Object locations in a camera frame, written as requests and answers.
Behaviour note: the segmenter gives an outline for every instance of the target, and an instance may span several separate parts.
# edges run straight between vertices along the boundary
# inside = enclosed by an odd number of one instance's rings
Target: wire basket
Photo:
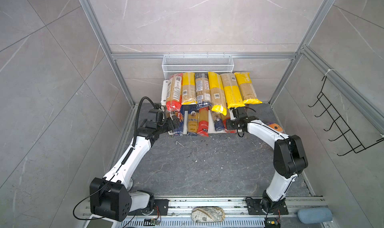
[[[233,60],[227,54],[169,54],[164,55],[162,68],[165,79],[175,73],[232,73]]]

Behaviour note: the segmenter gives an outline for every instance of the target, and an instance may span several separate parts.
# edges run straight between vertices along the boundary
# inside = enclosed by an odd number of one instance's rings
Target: black mounting plate
[[[157,199],[155,199],[154,206],[159,207],[160,215],[167,215],[168,214],[168,204],[169,204],[169,200],[157,200]],[[140,211],[137,211],[137,212],[132,211],[132,212],[129,212],[128,215],[135,215],[135,213],[136,213],[136,216],[146,216],[146,215],[142,214]],[[152,214],[149,214],[149,215],[157,215],[156,209],[154,209],[154,212],[152,212]]]
[[[262,210],[262,204],[261,204],[262,199],[257,198],[247,198],[245,199],[245,202],[247,203],[247,208],[248,208],[248,214],[249,215],[266,215],[264,211]],[[280,215],[288,215],[288,209],[286,207],[285,201],[281,202],[280,206],[278,206],[278,209],[280,210]],[[273,213],[273,215],[278,215],[279,212],[276,211]]]

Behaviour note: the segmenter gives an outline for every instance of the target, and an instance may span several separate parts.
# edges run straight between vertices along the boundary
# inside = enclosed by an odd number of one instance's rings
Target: spaghetti package
[[[179,127],[173,130],[173,135],[182,136],[184,128],[184,105],[181,106],[180,111],[175,112],[176,118],[179,119]]]
[[[211,104],[211,93],[209,90],[209,80],[207,73],[196,73],[196,98],[197,98],[197,109],[212,106]]]
[[[224,124],[223,124],[223,119],[221,113],[213,112],[212,111],[212,119],[214,120],[214,126],[215,126],[215,131],[222,131],[224,130]]]
[[[230,130],[227,129],[227,120],[231,118],[229,115],[229,112],[227,113],[227,115],[221,114],[221,118],[223,120],[224,131],[227,133],[236,133],[236,130],[234,129],[230,129]]]
[[[208,72],[209,88],[212,100],[212,111],[227,114],[225,93],[221,76],[214,72]]]
[[[244,107],[244,102],[237,86],[236,77],[233,73],[221,74],[221,80],[224,86],[225,99],[227,100],[228,109]]]
[[[166,102],[168,111],[180,111],[182,78],[183,73],[174,74],[169,78]]]
[[[199,127],[197,134],[208,137],[208,107],[199,109]]]
[[[190,105],[196,102],[195,73],[183,73],[182,105]]]
[[[197,127],[199,124],[199,110],[196,105],[190,105],[188,110],[188,134],[189,136],[197,136]]]
[[[240,88],[240,92],[243,96],[244,104],[257,105],[262,101],[258,100],[255,89],[252,85],[252,80],[249,77],[249,73],[235,73],[237,84]]]

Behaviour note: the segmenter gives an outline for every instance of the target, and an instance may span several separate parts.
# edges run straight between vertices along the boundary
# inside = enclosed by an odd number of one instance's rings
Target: zip tie
[[[331,70],[333,70],[333,69],[328,69],[328,71],[324,74],[324,76],[327,76],[328,72]]]

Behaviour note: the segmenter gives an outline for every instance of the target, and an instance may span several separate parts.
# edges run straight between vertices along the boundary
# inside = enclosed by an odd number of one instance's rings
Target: black hook rack
[[[329,141],[335,141],[335,140],[339,139],[340,137],[344,137],[344,139],[348,142],[348,145],[349,145],[349,147],[351,148],[351,150],[348,151],[348,152],[346,152],[345,154],[337,154],[337,155],[338,155],[338,156],[343,156],[343,155],[346,155],[346,154],[348,154],[349,152],[352,152],[352,151],[353,151],[355,154],[357,154],[357,153],[362,152],[363,150],[366,150],[366,149],[368,149],[368,148],[370,148],[370,147],[372,147],[372,146],[374,146],[374,145],[376,145],[376,144],[378,144],[378,143],[384,141],[384,137],[382,137],[382,138],[376,140],[376,143],[374,143],[374,144],[372,144],[372,145],[370,145],[370,146],[368,146],[368,147],[365,147],[365,146],[361,143],[361,141],[359,140],[359,138],[356,136],[356,134],[353,132],[353,130],[349,127],[349,125],[348,125],[347,122],[344,120],[344,118],[340,115],[339,111],[333,106],[333,104],[329,101],[329,99],[327,98],[327,96],[325,96],[325,94],[323,93],[323,88],[324,88],[325,81],[327,80],[327,77],[324,76],[324,77],[322,78],[322,81],[323,81],[323,80],[324,80],[324,82],[323,82],[323,86],[321,87],[321,91],[320,91],[320,93],[317,95],[317,100],[316,100],[316,102],[315,102],[312,106],[308,105],[308,107],[313,107],[313,106],[315,106],[318,102],[320,102],[320,104],[324,107],[325,110],[323,111],[323,113],[321,113],[321,115],[319,115],[319,116],[316,116],[316,115],[315,115],[315,117],[320,117],[320,116],[322,116],[325,112],[327,112],[328,115],[329,115],[329,116],[331,117],[331,119],[333,120],[333,122],[332,122],[331,126],[329,127],[329,129],[324,129],[324,131],[329,131],[329,130],[331,130],[332,126],[333,126],[334,124],[336,124],[337,128],[338,128],[339,131],[341,132],[341,135],[339,135],[336,139],[333,139],[333,140],[328,139]],[[322,97],[326,98],[327,101],[330,103],[330,105],[329,105],[328,107],[325,107],[325,105],[323,104],[323,102],[320,100],[320,98],[322,98]],[[329,111],[328,111],[328,109],[331,108],[331,107],[332,107],[332,108],[336,111],[336,113],[338,114],[338,116],[337,116],[336,118],[333,118],[333,116],[332,116],[332,115],[329,113]],[[336,120],[338,120],[338,119],[342,119],[342,120],[343,120],[343,122],[345,123],[345,125],[348,127],[347,131],[343,132],[343,131],[340,129],[339,125],[336,123]],[[357,141],[359,142],[359,145],[356,146],[355,148],[352,147],[352,145],[351,145],[351,143],[349,142],[349,140],[347,139],[347,137],[345,137],[345,134],[347,134],[348,132],[352,133],[352,134],[355,136],[355,138],[357,139]],[[362,150],[359,150],[359,151],[356,151],[356,149],[359,148],[359,147],[363,147],[363,149],[362,149]]]

